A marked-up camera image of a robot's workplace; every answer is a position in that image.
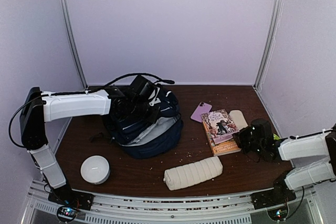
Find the purple cover paperback book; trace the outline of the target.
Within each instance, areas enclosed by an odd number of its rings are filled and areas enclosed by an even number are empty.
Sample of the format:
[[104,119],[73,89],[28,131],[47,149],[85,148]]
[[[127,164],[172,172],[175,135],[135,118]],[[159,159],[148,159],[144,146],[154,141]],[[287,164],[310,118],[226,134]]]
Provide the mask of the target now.
[[229,141],[233,134],[239,131],[233,119],[224,109],[203,113],[201,118],[206,133],[215,145]]

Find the left aluminium frame post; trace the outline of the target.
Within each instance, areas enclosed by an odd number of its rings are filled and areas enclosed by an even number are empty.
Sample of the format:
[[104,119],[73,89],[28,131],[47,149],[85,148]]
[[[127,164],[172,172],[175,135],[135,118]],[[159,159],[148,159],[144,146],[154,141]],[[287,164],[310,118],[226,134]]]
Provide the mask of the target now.
[[77,45],[75,42],[75,37],[74,37],[74,32],[72,29],[71,25],[71,20],[70,20],[70,14],[69,14],[69,8],[68,8],[68,3],[67,0],[60,0],[61,4],[61,9],[62,9],[62,14],[64,18],[64,23],[65,23],[65,28],[66,28],[66,34],[67,34],[67,39],[69,42],[69,47],[70,47],[70,52],[71,56],[73,58],[74,64],[75,64],[75,69],[78,74],[78,77],[80,79],[80,83],[84,89],[88,87],[83,68],[80,62],[78,50],[77,50]]

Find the navy blue student backpack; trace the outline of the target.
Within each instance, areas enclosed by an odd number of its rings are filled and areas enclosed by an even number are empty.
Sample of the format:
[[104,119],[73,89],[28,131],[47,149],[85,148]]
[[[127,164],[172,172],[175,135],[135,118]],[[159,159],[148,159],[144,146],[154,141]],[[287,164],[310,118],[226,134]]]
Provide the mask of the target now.
[[154,102],[159,108],[159,118],[155,123],[141,119],[118,120],[112,115],[103,115],[102,122],[110,135],[110,141],[136,159],[154,157],[173,149],[182,134],[183,120],[177,97],[171,91],[158,85],[160,89]]

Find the green plate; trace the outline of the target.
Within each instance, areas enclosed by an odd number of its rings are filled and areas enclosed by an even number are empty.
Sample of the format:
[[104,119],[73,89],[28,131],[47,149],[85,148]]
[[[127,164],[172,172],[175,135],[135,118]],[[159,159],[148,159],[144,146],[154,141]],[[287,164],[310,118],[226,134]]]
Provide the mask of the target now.
[[273,134],[273,138],[274,138],[275,141],[280,140],[280,137],[277,134]]

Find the white ceramic bowl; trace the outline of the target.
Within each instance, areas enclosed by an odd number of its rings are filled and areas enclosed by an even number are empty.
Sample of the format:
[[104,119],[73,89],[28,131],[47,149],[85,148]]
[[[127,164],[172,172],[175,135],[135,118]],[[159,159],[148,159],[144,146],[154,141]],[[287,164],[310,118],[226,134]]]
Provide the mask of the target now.
[[80,174],[86,182],[93,185],[100,185],[109,178],[109,162],[103,156],[90,156],[82,163]]

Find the beige glasses case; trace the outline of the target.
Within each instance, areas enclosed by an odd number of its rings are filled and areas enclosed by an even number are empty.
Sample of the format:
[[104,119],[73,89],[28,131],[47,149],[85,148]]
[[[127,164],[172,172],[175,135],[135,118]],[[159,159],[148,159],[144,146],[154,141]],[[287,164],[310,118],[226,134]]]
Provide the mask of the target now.
[[239,130],[248,127],[248,123],[245,120],[245,117],[240,110],[231,110],[229,116],[232,118],[233,122]]

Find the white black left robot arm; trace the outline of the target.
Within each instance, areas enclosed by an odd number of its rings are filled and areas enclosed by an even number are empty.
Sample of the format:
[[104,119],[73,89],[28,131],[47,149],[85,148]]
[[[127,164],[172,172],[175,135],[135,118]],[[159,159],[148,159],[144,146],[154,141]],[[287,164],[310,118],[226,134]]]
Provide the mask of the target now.
[[47,180],[52,193],[64,205],[71,205],[75,192],[49,146],[45,124],[59,119],[86,115],[112,115],[117,119],[139,118],[154,123],[159,116],[155,101],[160,91],[147,73],[135,73],[124,91],[111,82],[84,91],[42,92],[30,90],[25,103],[14,115],[20,118],[20,148],[24,148]]

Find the orange treehouse paperback book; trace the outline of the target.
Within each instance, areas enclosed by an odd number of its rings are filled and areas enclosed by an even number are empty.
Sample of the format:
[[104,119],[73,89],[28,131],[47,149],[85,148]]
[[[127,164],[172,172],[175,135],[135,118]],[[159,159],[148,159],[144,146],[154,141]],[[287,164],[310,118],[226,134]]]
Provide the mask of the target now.
[[222,156],[241,151],[241,149],[237,146],[232,134],[228,134],[228,140],[218,144],[214,142],[213,135],[210,131],[205,130],[205,134],[213,156]]

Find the aluminium frame post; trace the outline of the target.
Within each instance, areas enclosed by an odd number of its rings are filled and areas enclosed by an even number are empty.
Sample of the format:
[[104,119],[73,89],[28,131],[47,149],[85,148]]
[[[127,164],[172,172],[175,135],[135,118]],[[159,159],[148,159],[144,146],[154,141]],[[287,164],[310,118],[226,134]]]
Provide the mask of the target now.
[[66,28],[66,34],[67,34],[67,39],[69,42],[69,47],[70,47],[70,52],[71,56],[73,58],[74,64],[75,64],[75,69],[78,74],[78,77],[80,79],[80,83],[84,89],[88,87],[83,68],[80,62],[78,50],[77,50],[77,45],[75,42],[75,37],[74,37],[74,32],[72,29],[71,25],[71,20],[70,20],[70,14],[69,14],[69,8],[68,8],[68,3],[67,0],[60,0],[61,4],[61,9],[62,9],[62,14],[64,18],[64,23],[65,23],[65,28]]
[[261,62],[259,65],[259,70],[255,80],[254,88],[256,91],[260,92],[262,84],[264,82],[265,76],[267,74],[272,50],[275,43],[276,30],[280,21],[281,11],[283,6],[283,0],[274,0],[270,24],[268,28],[268,33],[266,37],[266,43],[264,46]]

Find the purple smartphone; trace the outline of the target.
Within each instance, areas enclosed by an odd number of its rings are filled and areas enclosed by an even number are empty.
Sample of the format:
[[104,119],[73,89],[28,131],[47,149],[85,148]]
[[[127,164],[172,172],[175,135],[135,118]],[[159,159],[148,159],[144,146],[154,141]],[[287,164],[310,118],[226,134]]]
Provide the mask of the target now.
[[202,114],[210,112],[212,109],[212,105],[205,103],[205,102],[200,102],[199,105],[196,107],[192,115],[190,116],[190,119],[202,123]]

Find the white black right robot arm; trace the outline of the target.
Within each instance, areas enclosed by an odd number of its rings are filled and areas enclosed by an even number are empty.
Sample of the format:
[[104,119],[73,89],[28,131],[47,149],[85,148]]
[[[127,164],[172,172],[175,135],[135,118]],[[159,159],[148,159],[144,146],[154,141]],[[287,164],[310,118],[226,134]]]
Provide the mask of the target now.
[[311,164],[285,172],[269,192],[269,199],[274,204],[287,198],[289,191],[327,180],[335,181],[335,126],[316,133],[276,140],[270,123],[256,119],[234,133],[233,138],[244,154],[254,152],[266,162],[322,157]]

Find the white front rail frame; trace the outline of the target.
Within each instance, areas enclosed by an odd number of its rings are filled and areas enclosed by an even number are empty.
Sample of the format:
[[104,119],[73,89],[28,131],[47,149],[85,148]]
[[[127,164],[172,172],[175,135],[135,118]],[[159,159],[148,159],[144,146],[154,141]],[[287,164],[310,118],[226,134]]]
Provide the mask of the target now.
[[94,193],[70,223],[325,223],[312,187],[288,203],[257,209],[252,192],[180,198]]

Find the right aluminium frame post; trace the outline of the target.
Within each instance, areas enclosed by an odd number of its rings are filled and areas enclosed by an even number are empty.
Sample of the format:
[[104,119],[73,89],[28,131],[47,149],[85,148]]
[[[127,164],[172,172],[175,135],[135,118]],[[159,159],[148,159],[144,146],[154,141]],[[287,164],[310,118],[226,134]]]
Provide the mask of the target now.
[[266,37],[266,43],[264,46],[261,62],[259,65],[259,70],[255,80],[254,88],[256,91],[260,92],[262,84],[264,82],[265,76],[267,74],[272,50],[275,43],[276,30],[280,21],[281,11],[283,6],[283,0],[274,0],[270,24],[268,28],[268,33]]

